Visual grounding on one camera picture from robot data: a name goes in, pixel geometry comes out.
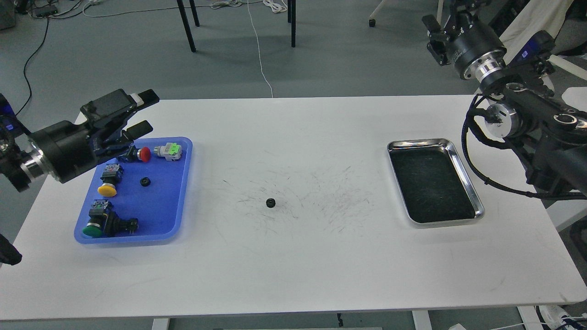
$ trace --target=white cloth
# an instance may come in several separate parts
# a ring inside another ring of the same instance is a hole
[[[519,13],[513,23],[500,36],[508,49],[504,56],[509,63],[536,32],[546,30],[556,38],[565,14],[573,0],[532,0]]]

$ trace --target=blue tray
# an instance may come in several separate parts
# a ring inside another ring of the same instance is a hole
[[[167,142],[175,142],[182,147],[181,159],[166,161],[153,153],[156,146],[164,146]],[[106,164],[117,163],[116,159],[107,161],[96,167],[96,172],[87,191],[86,199],[77,218],[73,236],[81,244],[126,243],[160,241],[177,233],[181,224],[181,213],[185,198],[187,175],[190,169],[192,142],[186,137],[162,137],[156,139],[138,139],[137,148],[151,149],[151,160],[148,163],[120,162],[124,169],[122,181],[116,185],[114,197],[103,197],[97,192],[102,185],[100,176]],[[148,187],[140,185],[143,177],[149,177]],[[112,210],[124,220],[139,219],[139,228],[133,233],[117,233],[114,237],[92,238],[82,233],[89,220],[88,212],[92,202],[97,199],[108,199],[113,204]]]

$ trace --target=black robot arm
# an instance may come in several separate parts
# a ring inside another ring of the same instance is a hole
[[[128,151],[135,139],[151,132],[147,121],[123,130],[139,110],[159,102],[153,90],[126,94],[122,89],[82,106],[87,120],[82,124],[62,121],[28,135],[31,151],[21,151],[15,134],[7,125],[0,126],[0,173],[18,191],[28,188],[34,179],[50,174],[65,183]],[[10,127],[18,127],[16,118]]]
[[[492,186],[530,197],[585,199],[587,195],[587,113],[554,100],[553,91],[540,77],[554,71],[547,61],[554,40],[536,33],[508,65],[506,48],[495,32],[477,16],[490,1],[453,0],[450,17],[442,28],[434,16],[423,17],[430,42],[428,50],[441,66],[452,64],[461,79],[477,79],[486,109],[474,100],[463,126],[463,149],[471,168]],[[487,130],[504,142],[490,140],[473,120],[481,116]],[[527,183],[544,193],[516,191],[480,173],[466,151],[471,129],[482,143],[511,149],[526,171]],[[569,193],[579,190],[582,194]]]

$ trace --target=gray floor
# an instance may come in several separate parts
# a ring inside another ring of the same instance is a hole
[[[295,49],[289,47],[286,15],[251,5],[264,72],[275,97],[443,95],[476,90],[474,82],[458,79],[451,68],[438,67],[426,51],[426,29],[420,19],[436,13],[436,1],[393,2],[381,11],[377,27],[369,28],[367,17],[378,3],[298,1]],[[66,7],[71,2],[61,0],[60,5]],[[88,13],[172,5],[171,1],[106,0]],[[81,105],[117,88],[129,93],[152,88],[162,99],[270,97],[259,72],[257,43],[246,6],[217,11],[201,8],[199,14],[202,26],[193,31],[196,54],[188,48],[176,9],[51,21],[46,43],[28,67],[33,98],[21,120],[33,131],[60,120],[73,121]],[[22,68],[41,42],[44,28],[44,20],[20,16],[16,28],[0,31],[0,92],[17,109],[28,97]],[[16,237],[41,184],[33,183],[19,194],[0,178],[0,233],[9,240]],[[433,311],[430,316],[435,330],[458,322],[469,330],[519,322],[515,308]],[[345,326],[413,329],[409,312],[343,314],[343,320]],[[149,329],[150,325],[151,319],[144,318],[0,322],[2,329]],[[173,320],[170,328],[337,326],[336,315],[292,314],[180,318]]]

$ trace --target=stainless steel tray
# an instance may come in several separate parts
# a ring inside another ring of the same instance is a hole
[[[404,206],[415,223],[466,221],[485,213],[451,141],[394,141],[387,151]]]

